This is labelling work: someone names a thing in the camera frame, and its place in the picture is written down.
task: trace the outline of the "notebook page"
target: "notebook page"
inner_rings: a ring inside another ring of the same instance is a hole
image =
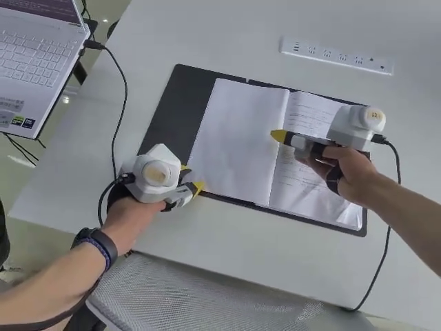
[[[188,166],[205,191],[268,205],[289,91],[217,79]]]
[[[283,129],[326,138],[341,106],[343,103],[314,94],[291,93]],[[362,208],[331,192],[314,171],[295,160],[289,146],[280,146],[269,205],[344,228],[359,230],[362,226]]]

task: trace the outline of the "electrical outlet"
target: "electrical outlet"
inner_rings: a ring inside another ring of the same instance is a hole
[[[322,47],[316,43],[294,40],[287,37],[284,37],[280,42],[280,52],[380,74],[393,75],[392,61],[361,54],[349,54],[333,48]]]

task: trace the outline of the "white laptop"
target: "white laptop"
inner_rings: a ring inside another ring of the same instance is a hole
[[[0,0],[0,132],[37,138],[89,35],[74,0]]]

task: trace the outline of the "white table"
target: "white table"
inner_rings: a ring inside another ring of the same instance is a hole
[[[436,1],[133,0],[107,46],[129,84],[116,162],[134,155],[175,64],[299,88],[383,109],[402,157],[403,183],[441,201],[439,17]],[[281,36],[393,59],[393,77],[288,57]],[[123,101],[111,58],[99,57],[11,217],[67,232],[98,225],[112,180],[110,142]],[[373,162],[395,178],[379,146]],[[382,254],[386,225],[369,214],[365,238],[199,198],[160,215],[136,249],[337,305],[355,306]],[[441,329],[441,281],[392,234],[363,311]]]

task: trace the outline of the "person's left hand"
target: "person's left hand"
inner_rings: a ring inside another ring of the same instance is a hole
[[[164,208],[164,201],[141,203],[133,198],[120,199],[110,207],[101,231],[113,240],[121,256],[133,247],[138,235],[152,222],[153,216]]]

